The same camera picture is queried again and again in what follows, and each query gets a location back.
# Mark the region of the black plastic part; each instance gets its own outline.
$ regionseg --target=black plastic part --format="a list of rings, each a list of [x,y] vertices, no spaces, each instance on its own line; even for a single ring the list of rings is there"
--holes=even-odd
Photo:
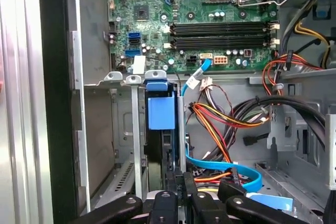
[[[232,196],[244,196],[246,190],[241,185],[220,181],[218,188],[218,198],[221,202],[225,203],[226,200]]]
[[[270,208],[244,196],[233,196],[226,200],[226,211],[241,220],[258,224],[307,224],[306,222]]]
[[[265,133],[263,135],[259,135],[259,136],[244,136],[243,137],[243,142],[245,144],[245,146],[250,146],[253,145],[255,143],[257,143],[259,140],[262,140],[264,138],[268,137],[268,133]]]
[[[147,223],[177,223],[177,220],[177,196],[171,191],[157,193]]]
[[[293,50],[289,50],[287,53],[287,57],[286,57],[286,68],[287,70],[290,70],[291,66],[292,66],[292,59],[293,59]]]
[[[210,194],[205,192],[192,194],[191,200],[195,212],[194,216],[198,219],[197,223],[232,223],[226,212],[218,207]]]
[[[330,191],[329,198],[324,208],[323,224],[336,223],[336,191]]]
[[[122,196],[86,215],[70,222],[71,224],[126,223],[135,215],[142,214],[142,200],[134,195]]]
[[[74,125],[71,120],[72,90],[69,88],[71,59],[68,52],[69,45],[67,45],[67,31],[71,28],[67,9],[66,0],[40,0],[47,141],[54,223],[68,223],[78,214],[78,188],[73,155],[75,140],[72,133]]]

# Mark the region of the screw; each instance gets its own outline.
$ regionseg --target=screw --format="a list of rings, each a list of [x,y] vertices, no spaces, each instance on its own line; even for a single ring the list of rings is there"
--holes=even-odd
[[[205,198],[205,194],[204,193],[198,193],[197,196],[199,196],[199,198],[201,198],[201,199]]]
[[[238,204],[238,205],[240,205],[240,204],[243,203],[243,201],[241,199],[239,199],[239,198],[234,198],[233,202],[236,203],[236,204]]]
[[[127,204],[134,204],[136,203],[136,200],[133,199],[133,198],[129,198],[127,201],[126,201]]]

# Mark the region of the blue tab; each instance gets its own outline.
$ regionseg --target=blue tab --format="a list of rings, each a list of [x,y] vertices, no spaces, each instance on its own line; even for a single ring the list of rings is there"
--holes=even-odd
[[[148,98],[148,128],[150,130],[175,129],[175,100],[172,97]]]
[[[146,84],[148,91],[167,91],[168,83],[166,80],[148,81]]]
[[[293,199],[291,198],[256,193],[247,193],[246,197],[274,209],[292,211]]]

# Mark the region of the gray metal panel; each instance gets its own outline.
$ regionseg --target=gray metal panel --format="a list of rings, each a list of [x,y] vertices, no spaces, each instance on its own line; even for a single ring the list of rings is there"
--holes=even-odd
[[[108,1],[80,0],[84,84],[98,83],[110,71]]]
[[[85,90],[90,192],[114,167],[112,101],[110,90]]]
[[[39,0],[0,0],[0,216],[53,223]]]

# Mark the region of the blue drive bracket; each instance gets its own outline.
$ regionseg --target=blue drive bracket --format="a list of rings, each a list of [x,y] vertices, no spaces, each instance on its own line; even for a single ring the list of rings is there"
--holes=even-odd
[[[167,80],[149,80],[146,84],[147,91],[167,91]]]
[[[148,128],[150,130],[175,129],[175,97],[148,98]]]

